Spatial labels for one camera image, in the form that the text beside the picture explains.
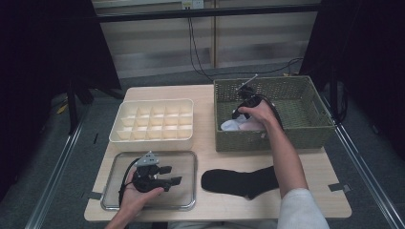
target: table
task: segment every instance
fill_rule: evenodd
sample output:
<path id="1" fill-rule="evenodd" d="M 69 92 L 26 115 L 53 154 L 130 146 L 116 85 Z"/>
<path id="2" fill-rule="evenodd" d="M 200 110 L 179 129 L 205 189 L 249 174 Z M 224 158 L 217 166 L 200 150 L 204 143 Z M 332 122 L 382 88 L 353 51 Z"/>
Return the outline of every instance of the table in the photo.
<path id="1" fill-rule="evenodd" d="M 194 101 L 194 134 L 192 151 L 197 156 L 196 203 L 190 211 L 144 210 L 137 221 L 176 220 L 248 220 L 277 219 L 280 210 L 279 190 L 259 195 L 253 200 L 206 192 L 201 187 L 201 177 L 207 170 L 226 169 L 253 172 L 272 165 L 270 152 L 218 153 L 215 150 L 214 86 L 165 86 L 131 88 L 124 100 L 151 100 L 190 98 Z M 96 177 L 93 192 L 102 193 L 114 158 L 120 151 L 108 144 Z M 338 183 L 324 148 L 298 150 L 312 194 L 326 218 L 343 219 L 352 209 L 342 190 L 331 192 L 328 185 Z M 84 217 L 88 221 L 110 220 L 116 212 L 104 211 L 100 200 L 89 199 Z"/>

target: woven storage basket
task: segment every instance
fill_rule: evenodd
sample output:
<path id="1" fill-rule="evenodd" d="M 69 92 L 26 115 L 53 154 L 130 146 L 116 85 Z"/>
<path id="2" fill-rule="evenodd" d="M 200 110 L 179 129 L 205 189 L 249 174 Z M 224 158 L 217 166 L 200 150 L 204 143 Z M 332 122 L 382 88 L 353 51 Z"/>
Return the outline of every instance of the woven storage basket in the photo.
<path id="1" fill-rule="evenodd" d="M 214 81 L 215 139 L 217 152 L 270 149 L 266 131 L 222 131 L 221 124 L 242 99 L 236 90 L 247 79 Z M 266 95 L 276 106 L 283 126 L 295 148 L 321 148 L 334 131 L 326 107 L 308 76 L 256 78 L 248 83 L 256 93 Z"/>

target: stainless steel tray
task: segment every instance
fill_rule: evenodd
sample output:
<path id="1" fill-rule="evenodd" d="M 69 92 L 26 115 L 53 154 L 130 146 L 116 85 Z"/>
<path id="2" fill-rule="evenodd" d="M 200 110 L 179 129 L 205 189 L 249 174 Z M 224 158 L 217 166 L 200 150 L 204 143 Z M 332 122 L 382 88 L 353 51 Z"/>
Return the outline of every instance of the stainless steel tray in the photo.
<path id="1" fill-rule="evenodd" d="M 107 186 L 101 200 L 104 210 L 118 210 L 118 191 L 129 164 L 147 152 L 125 152 L 116 156 L 108 177 Z M 153 152 L 159 158 L 158 166 L 172 166 L 172 172 L 158 175 L 158 178 L 182 177 L 181 184 L 170 188 L 169 192 L 149 201 L 145 208 L 190 210 L 196 199 L 197 158 L 194 152 Z"/>

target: wall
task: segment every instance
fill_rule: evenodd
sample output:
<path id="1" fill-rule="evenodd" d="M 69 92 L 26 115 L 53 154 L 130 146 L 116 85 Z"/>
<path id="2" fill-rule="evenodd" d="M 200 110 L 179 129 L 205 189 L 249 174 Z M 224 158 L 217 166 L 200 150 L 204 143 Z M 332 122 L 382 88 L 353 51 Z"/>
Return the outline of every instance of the wall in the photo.
<path id="1" fill-rule="evenodd" d="M 94 0 L 98 14 L 180 10 L 181 1 L 155 0 L 156 4 L 108 6 Z M 117 1 L 108 1 L 111 5 Z M 319 3 L 319 0 L 204 1 L 206 9 Z M 316 12 L 278 13 L 193 18 L 192 27 L 204 69 L 288 62 L 303 57 Z M 188 19 L 102 23 L 119 78 L 192 71 Z M 197 58 L 191 52 L 196 66 Z"/>

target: white plastic organizer tray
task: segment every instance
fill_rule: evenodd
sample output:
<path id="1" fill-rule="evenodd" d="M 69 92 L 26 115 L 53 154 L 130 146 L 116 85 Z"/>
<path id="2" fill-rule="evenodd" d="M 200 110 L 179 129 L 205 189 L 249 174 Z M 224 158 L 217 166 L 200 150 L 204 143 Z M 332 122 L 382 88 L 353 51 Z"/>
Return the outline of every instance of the white plastic organizer tray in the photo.
<path id="1" fill-rule="evenodd" d="M 122 152 L 190 150 L 193 105 L 191 99 L 123 102 L 110 141 Z"/>

